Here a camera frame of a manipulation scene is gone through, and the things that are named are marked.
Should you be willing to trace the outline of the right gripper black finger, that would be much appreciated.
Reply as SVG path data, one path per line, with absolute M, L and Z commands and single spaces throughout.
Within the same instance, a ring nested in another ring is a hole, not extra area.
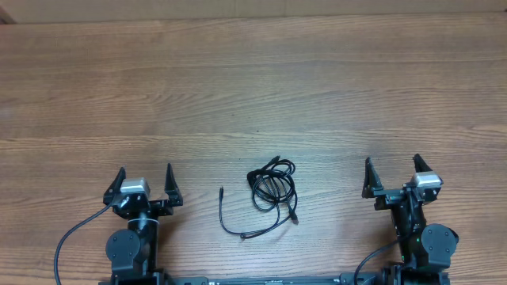
M 415 154 L 413 156 L 414 168 L 416 173 L 422 172 L 431 172 L 432 169 L 427 165 L 425 160 L 422 158 L 420 154 Z
M 383 190 L 383 185 L 375 171 L 372 159 L 367 157 L 365 160 L 365 177 L 362 189 L 363 197 L 376 197 Z

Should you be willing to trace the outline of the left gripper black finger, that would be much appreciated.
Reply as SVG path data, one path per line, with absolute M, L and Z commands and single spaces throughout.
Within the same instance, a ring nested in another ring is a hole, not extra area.
M 177 182 L 175 181 L 175 177 L 173 174 L 173 168 L 170 163 L 167 164 L 166 168 L 166 180 L 164 192 L 168 195 L 170 202 L 181 202 L 182 195 L 179 187 L 177 186 Z
M 115 194 L 119 193 L 120 187 L 125 178 L 126 178 L 125 168 L 120 167 L 118 174 L 116 175 L 113 182 L 106 189 L 104 196 L 114 196 Z

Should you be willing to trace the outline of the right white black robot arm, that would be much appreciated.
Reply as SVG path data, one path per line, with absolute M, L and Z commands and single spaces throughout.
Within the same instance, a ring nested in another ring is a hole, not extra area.
M 451 228 L 428 224 L 423 207 L 437 200 L 443 180 L 420 154 L 413 156 L 415 173 L 399 189 L 385 189 L 371 158 L 365 160 L 362 196 L 375 200 L 377 211 L 389 210 L 396 231 L 396 239 L 366 256 L 353 273 L 355 284 L 449 284 L 445 271 L 451 266 L 452 255 L 459 243 L 459 235 Z M 402 261 L 391 263 L 380 274 L 363 279 L 360 270 L 371 259 L 395 245 L 399 246 Z

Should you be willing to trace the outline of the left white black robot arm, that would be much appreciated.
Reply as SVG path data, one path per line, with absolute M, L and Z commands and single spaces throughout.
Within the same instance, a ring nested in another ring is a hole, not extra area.
M 127 178 L 121 168 L 103 195 L 103 203 L 128 224 L 114 232 L 105 252 L 111 262 L 111 284 L 174 284 L 172 277 L 157 263 L 159 218 L 173 214 L 183 204 L 171 164 L 166 168 L 166 199 L 150 199 L 147 179 Z

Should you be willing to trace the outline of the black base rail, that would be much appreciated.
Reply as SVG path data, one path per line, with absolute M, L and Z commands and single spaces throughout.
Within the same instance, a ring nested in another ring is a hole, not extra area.
M 299 276 L 299 277 L 262 277 L 209 279 L 206 277 L 173 277 L 170 285 L 363 285 L 379 284 L 376 273 L 360 273 L 354 279 L 354 273 L 346 272 L 337 276 Z

